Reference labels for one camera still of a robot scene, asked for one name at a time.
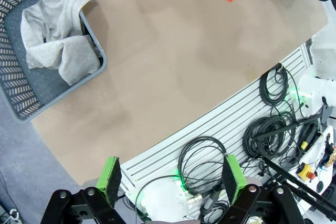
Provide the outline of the green-tipped left gripper right finger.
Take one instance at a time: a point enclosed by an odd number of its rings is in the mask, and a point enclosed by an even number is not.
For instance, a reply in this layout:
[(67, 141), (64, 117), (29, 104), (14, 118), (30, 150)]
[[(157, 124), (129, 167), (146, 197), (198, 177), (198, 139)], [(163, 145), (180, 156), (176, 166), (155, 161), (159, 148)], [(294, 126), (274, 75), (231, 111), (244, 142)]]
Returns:
[(251, 217), (260, 217), (263, 223), (305, 222), (287, 186), (249, 184), (233, 154), (224, 157), (222, 181), (230, 203), (222, 223), (247, 223)]

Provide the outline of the green-tipped left gripper left finger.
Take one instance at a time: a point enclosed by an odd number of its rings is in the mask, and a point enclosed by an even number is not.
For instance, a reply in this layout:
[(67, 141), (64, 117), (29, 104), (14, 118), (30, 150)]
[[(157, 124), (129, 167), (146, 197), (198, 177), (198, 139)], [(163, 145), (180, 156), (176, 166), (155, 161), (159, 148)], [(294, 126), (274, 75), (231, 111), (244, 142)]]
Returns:
[(118, 157), (108, 157), (95, 186), (72, 194), (65, 189), (54, 191), (41, 223), (123, 223), (114, 206), (121, 183)]

